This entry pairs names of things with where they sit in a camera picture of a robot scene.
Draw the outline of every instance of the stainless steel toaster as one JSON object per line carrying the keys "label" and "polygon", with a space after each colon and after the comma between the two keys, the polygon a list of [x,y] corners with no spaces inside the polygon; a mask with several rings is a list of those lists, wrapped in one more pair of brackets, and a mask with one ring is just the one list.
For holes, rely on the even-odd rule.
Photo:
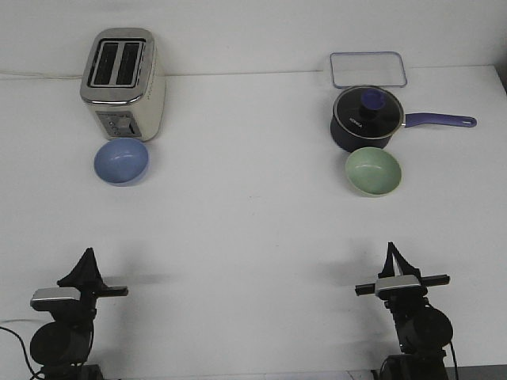
{"label": "stainless steel toaster", "polygon": [[152,34],[141,28],[99,33],[80,94],[107,139],[153,138],[160,128],[166,80]]}

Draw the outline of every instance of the purple lid knob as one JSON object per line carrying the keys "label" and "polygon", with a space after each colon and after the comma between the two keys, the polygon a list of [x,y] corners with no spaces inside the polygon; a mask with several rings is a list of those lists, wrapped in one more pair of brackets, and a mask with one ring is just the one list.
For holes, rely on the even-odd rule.
{"label": "purple lid knob", "polygon": [[386,97],[379,89],[366,89],[361,94],[361,104],[370,111],[378,111],[386,105]]}

